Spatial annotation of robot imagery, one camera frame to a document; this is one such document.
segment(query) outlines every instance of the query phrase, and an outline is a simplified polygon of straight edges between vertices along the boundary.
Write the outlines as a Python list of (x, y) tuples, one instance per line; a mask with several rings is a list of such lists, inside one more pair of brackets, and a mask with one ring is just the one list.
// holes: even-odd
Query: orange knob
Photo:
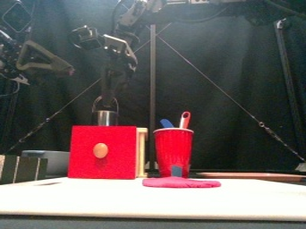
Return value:
[(109, 154), (109, 146), (104, 143), (98, 143), (94, 147), (94, 155), (98, 158), (106, 157)]

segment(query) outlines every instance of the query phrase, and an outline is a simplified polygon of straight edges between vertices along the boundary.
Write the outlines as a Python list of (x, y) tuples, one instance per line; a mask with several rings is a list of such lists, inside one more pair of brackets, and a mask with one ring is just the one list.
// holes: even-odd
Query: red cup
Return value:
[(161, 177), (187, 178), (194, 132), (182, 128), (154, 131), (157, 162)]

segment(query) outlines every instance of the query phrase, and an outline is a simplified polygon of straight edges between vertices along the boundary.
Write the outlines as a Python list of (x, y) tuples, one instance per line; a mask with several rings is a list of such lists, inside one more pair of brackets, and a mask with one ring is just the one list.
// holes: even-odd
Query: pink towel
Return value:
[(190, 180), (183, 177), (170, 176), (163, 178), (143, 179), (142, 185), (155, 188), (217, 188), (221, 183), (215, 181)]

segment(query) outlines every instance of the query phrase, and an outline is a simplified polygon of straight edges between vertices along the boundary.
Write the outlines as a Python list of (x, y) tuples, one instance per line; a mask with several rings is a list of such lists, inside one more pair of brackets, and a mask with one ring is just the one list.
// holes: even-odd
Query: black curtain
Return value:
[[(109, 34), (117, 2), (38, 1), (30, 38), (74, 66), (75, 74), (46, 76), (40, 83), (22, 87), (7, 147), (62, 112), (10, 153), (20, 154), (26, 149), (70, 151), (72, 126), (90, 124), (100, 83), (84, 90), (103, 75), (106, 54), (100, 49), (78, 49), (68, 34), (84, 25)], [(197, 24), (158, 24), (157, 33), (155, 125), (161, 127), (163, 118), (178, 125), (182, 113), (191, 112), (191, 168), (293, 170), (300, 159), (258, 125), (262, 122), (293, 148), (300, 147), (274, 24), (254, 26), (243, 16), (225, 16)], [(141, 41), (134, 49), (138, 70), (118, 95), (119, 124), (149, 127), (150, 27)], [(294, 49), (305, 47), (305, 39), (300, 42)], [(305, 53), (298, 60), (305, 60)], [(305, 83), (305, 69), (297, 77)]]

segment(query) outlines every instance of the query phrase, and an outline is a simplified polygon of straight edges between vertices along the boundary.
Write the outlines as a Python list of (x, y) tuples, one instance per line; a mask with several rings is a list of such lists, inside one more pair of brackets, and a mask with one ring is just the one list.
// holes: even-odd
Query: red box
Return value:
[[(94, 154), (98, 143), (109, 153), (103, 158)], [(135, 179), (138, 131), (135, 126), (74, 126), (70, 178)]]

